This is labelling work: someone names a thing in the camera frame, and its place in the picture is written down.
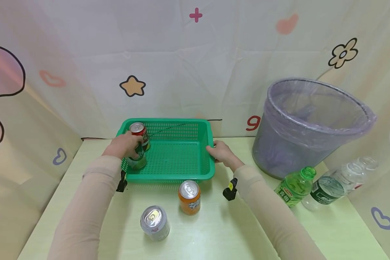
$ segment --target clear plastic bottle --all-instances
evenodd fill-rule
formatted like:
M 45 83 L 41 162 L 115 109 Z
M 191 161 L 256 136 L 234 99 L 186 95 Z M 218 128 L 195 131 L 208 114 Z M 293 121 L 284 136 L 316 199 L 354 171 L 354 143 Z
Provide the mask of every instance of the clear plastic bottle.
M 355 185 L 352 189 L 349 189 L 346 194 L 356 190 L 362 184 L 366 183 L 368 180 L 368 173 L 378 168 L 378 162 L 368 156 L 359 157 L 354 162 L 359 164 L 363 168 L 363 171 L 360 175 L 353 176 Z
M 364 156 L 342 167 L 329 170 L 313 183 L 312 191 L 302 200 L 302 205 L 310 211 L 317 211 L 342 196 L 359 188 L 367 181 L 367 173 L 377 169 L 378 162 Z

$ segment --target hand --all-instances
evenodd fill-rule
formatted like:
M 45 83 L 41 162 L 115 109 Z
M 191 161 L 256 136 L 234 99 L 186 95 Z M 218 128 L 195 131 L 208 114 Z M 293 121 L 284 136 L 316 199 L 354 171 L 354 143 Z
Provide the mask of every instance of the hand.
M 207 146 L 208 153 L 215 158 L 216 163 L 222 162 L 226 167 L 229 167 L 233 172 L 244 163 L 233 154 L 228 145 L 223 141 L 214 141 L 214 148 Z
M 138 158 L 138 154 L 135 151 L 137 142 L 143 142 L 142 136 L 134 136 L 130 131 L 125 134 L 121 134 L 111 140 L 111 143 L 105 148 L 103 155 L 114 156 L 119 159 L 125 157 Z

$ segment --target light green table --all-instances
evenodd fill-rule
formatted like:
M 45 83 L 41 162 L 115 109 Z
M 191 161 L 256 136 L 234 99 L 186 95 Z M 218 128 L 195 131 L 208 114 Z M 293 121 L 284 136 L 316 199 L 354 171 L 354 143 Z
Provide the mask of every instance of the light green table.
M 251 148 L 254 138 L 221 138 L 245 162 L 255 166 Z M 19 260 L 44 260 L 53 233 L 77 189 L 82 173 L 101 155 L 110 140 L 86 140 L 45 209 Z M 324 165 L 316 167 L 318 172 Z M 101 231 L 99 259 L 279 259 L 266 234 L 239 197 L 228 202 L 222 196 L 232 173 L 217 164 L 214 178 L 200 184 L 201 210 L 187 216 L 179 210 L 178 186 L 132 184 L 116 192 Z M 269 186 L 279 183 L 263 174 Z M 140 215 L 151 205 L 165 208 L 171 224 L 169 236 L 152 242 L 140 228 Z M 293 212 L 327 259 L 388 259 L 348 199 L 311 213 L 301 204 Z

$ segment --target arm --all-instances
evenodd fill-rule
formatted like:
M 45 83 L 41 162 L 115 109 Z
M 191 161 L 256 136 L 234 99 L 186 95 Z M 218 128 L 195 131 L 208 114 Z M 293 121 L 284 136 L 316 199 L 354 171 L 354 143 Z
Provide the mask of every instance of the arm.
M 56 227 L 48 260 L 97 260 L 101 226 L 120 181 L 121 158 L 135 157 L 141 139 L 129 132 L 116 137 L 86 169 Z
M 288 206 L 267 186 L 261 174 L 244 165 L 221 141 L 208 152 L 234 172 L 237 190 L 257 218 L 282 260 L 325 259 Z

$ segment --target blue heart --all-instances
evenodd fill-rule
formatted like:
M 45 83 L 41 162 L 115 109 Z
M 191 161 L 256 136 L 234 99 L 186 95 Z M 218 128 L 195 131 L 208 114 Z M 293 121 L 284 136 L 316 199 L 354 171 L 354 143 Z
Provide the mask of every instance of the blue heart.
M 381 224 L 381 223 L 378 221 L 377 217 L 376 217 L 376 214 L 375 214 L 376 212 L 380 215 L 380 218 L 381 218 L 381 219 L 387 220 L 387 221 L 389 222 L 389 224 L 388 224 L 388 225 L 383 225 L 383 224 Z M 373 216 L 373 219 L 376 221 L 376 223 L 378 224 L 378 226 L 379 226 L 380 228 L 383 228 L 383 229 L 386 229 L 386 230 L 390 230 L 390 217 L 385 216 L 385 215 L 383 214 L 383 212 L 381 212 L 381 210 L 380 210 L 379 208 L 376 208 L 376 207 L 371 208 L 371 215 Z
M 56 157 L 53 159 L 53 164 L 54 165 L 63 164 L 65 160 L 66 160 L 66 152 L 62 148 L 59 148 L 58 151 L 56 152 Z

